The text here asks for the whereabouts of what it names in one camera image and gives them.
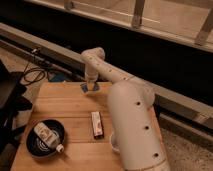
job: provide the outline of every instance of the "railing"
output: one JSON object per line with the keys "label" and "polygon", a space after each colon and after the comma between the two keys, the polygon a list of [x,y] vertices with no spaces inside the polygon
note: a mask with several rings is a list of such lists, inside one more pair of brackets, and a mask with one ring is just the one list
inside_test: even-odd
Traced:
{"label": "railing", "polygon": [[26,1],[213,52],[213,0]]}

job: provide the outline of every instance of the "black chair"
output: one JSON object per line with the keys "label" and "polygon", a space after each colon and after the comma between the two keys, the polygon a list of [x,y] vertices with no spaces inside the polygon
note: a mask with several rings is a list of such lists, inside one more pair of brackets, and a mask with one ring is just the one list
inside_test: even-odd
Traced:
{"label": "black chair", "polygon": [[12,130],[13,118],[19,111],[32,108],[32,103],[22,96],[27,90],[20,83],[22,76],[23,72],[10,73],[0,60],[0,154],[8,143],[18,147],[15,137],[24,131],[25,126]]}

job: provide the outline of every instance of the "floor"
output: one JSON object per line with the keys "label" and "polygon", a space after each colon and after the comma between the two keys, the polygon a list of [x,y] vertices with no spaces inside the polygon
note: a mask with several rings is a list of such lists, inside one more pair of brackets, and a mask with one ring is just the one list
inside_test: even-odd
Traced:
{"label": "floor", "polygon": [[[4,62],[10,71],[23,71],[27,61],[0,48],[0,59]],[[39,87],[46,80],[35,83],[28,87],[25,97],[32,102],[35,101]],[[15,119],[14,126],[26,124],[30,117],[30,111],[23,112]],[[212,171],[213,170],[213,143],[199,142],[198,139],[190,134],[181,132],[173,133],[175,127],[166,126],[163,120],[160,120],[162,135],[167,150],[167,155],[172,171]],[[9,171],[13,162],[16,150],[12,146],[7,146],[3,154],[0,155],[0,171]]]}

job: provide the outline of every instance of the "glass panel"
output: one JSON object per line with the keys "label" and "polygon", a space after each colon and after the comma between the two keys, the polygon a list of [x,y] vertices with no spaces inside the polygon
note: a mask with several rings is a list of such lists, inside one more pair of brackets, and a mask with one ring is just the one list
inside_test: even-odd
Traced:
{"label": "glass panel", "polygon": [[[64,10],[65,1],[62,0],[31,1]],[[131,28],[136,0],[74,0],[72,2],[74,8],[70,12]],[[204,3],[200,0],[146,0],[142,27],[137,31],[151,28],[149,31],[152,32],[154,29],[155,34],[159,31],[172,34],[172,39],[175,36],[183,36],[193,40],[209,13],[210,8],[207,8],[209,6],[213,7],[213,2],[208,0]],[[207,42],[213,43],[213,32]]]}
{"label": "glass panel", "polygon": [[77,10],[126,23],[132,20],[135,4],[135,0],[74,0],[72,2]]}

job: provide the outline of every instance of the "screw hole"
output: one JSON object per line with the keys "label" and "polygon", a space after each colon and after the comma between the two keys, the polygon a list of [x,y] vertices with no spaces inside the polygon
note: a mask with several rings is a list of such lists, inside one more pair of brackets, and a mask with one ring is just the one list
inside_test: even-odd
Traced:
{"label": "screw hole", "polygon": [[144,129],[145,129],[145,130],[148,130],[148,129],[149,129],[149,126],[145,126]]}
{"label": "screw hole", "polygon": [[158,154],[158,153],[155,153],[153,156],[156,158],[156,157],[158,157],[158,156],[159,156],[159,154]]}

